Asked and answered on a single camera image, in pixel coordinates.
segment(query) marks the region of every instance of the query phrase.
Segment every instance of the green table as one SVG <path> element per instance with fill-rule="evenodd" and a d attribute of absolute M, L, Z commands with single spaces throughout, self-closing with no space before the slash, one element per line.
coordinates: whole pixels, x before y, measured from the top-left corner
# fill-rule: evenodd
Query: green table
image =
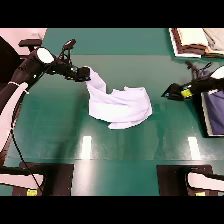
<path fill-rule="evenodd" d="M 96 169 L 96 179 L 91 179 L 90 184 L 101 180 L 101 176 L 103 181 L 103 177 L 110 176 L 114 170 L 117 176 L 110 180 L 112 190 L 99 187 L 101 192 L 91 191 L 91 195 L 157 195 L 155 165 L 161 161 L 172 164 L 194 160 L 194 149 L 188 141 L 188 137 L 194 137 L 203 162 L 214 161 L 222 170 L 222 163 L 217 160 L 224 159 L 224 139 L 202 138 L 191 101 L 175 102 L 161 97 L 171 83 L 184 83 L 191 78 L 185 60 L 173 56 L 167 29 L 63 29 L 63 32 L 48 29 L 44 46 L 58 54 L 63 43 L 72 38 L 77 39 L 73 50 L 76 55 L 72 55 L 75 65 L 88 65 L 98 72 L 107 83 L 108 93 L 124 86 L 145 87 L 153 115 L 136 127 L 110 130 L 109 123 L 88 115 L 85 83 L 46 75 L 25 97 L 15 128 L 17 143 L 26 161 L 78 163 L 82 169 L 85 166 L 107 167 L 102 175 Z M 205 65 L 209 60 L 193 61 Z M 216 67 L 222 63 L 221 60 L 213 61 L 216 61 Z M 89 157 L 93 161 L 83 161 L 84 136 L 92 137 Z M 19 162 L 11 144 L 5 165 L 16 166 Z M 135 169 L 136 174 L 142 172 L 142 177 L 147 179 L 148 176 L 149 180 L 140 180 L 138 175 L 133 175 L 130 183 L 127 181 L 129 190 L 125 193 L 124 185 L 120 191 L 116 187 L 117 181 L 135 173 Z M 154 187 L 150 189 L 146 184 L 144 188 L 137 184 L 135 190 L 129 188 L 137 180 L 142 183 L 153 181 Z M 6 188 L 10 191 L 9 187 L 3 188 L 0 188 L 2 194 Z M 73 194 L 80 195 L 80 192 L 74 187 Z"/>

